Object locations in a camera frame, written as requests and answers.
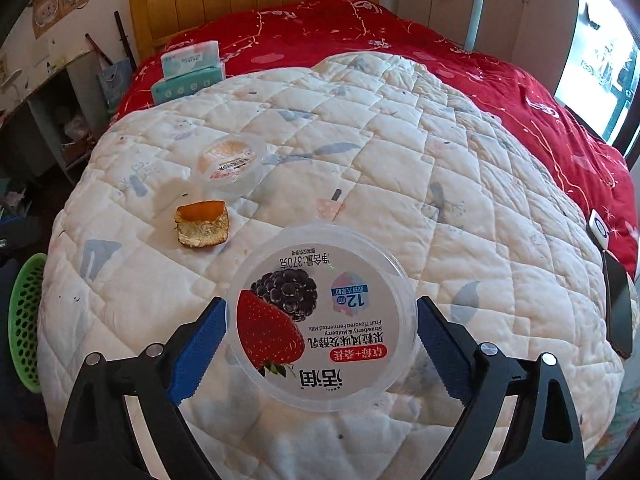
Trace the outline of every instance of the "blue gripper pad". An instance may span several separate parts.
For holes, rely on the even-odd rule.
[[[184,350],[174,363],[168,394],[176,406],[188,399],[198,389],[213,355],[218,350],[226,332],[226,303],[217,300],[207,319],[193,333]]]
[[[430,307],[418,305],[418,336],[444,383],[447,393],[467,406],[473,396],[471,367],[462,350]]]

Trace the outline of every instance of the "yogurt container lid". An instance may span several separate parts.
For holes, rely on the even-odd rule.
[[[199,179],[222,186],[255,171],[266,152],[265,142],[256,135],[229,134],[200,152],[193,169]]]
[[[285,228],[249,254],[226,297],[227,334],[276,399],[334,412],[377,398],[408,366],[415,292],[400,263],[333,224]]]

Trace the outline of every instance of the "black phone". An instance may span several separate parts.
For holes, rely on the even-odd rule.
[[[629,359],[634,339],[626,270],[609,251],[602,251],[602,262],[607,286],[607,341],[620,357]]]

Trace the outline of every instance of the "metal screw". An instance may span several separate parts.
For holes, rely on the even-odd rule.
[[[498,347],[493,343],[482,343],[480,345],[480,351],[484,355],[489,355],[489,356],[496,355],[498,353]]]
[[[158,357],[163,350],[164,348],[162,348],[162,345],[160,343],[153,343],[146,348],[146,354],[149,357]]]
[[[549,366],[555,366],[555,364],[558,362],[558,360],[556,359],[556,356],[549,353],[542,354],[542,360],[545,362],[545,364],[548,364]]]
[[[94,352],[89,354],[84,360],[89,366],[97,365],[100,362],[100,354],[98,352]]]

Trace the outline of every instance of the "perforated basket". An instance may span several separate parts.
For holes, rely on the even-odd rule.
[[[46,254],[34,254],[20,269],[9,303],[9,348],[22,384],[35,394],[38,379],[38,307]]]

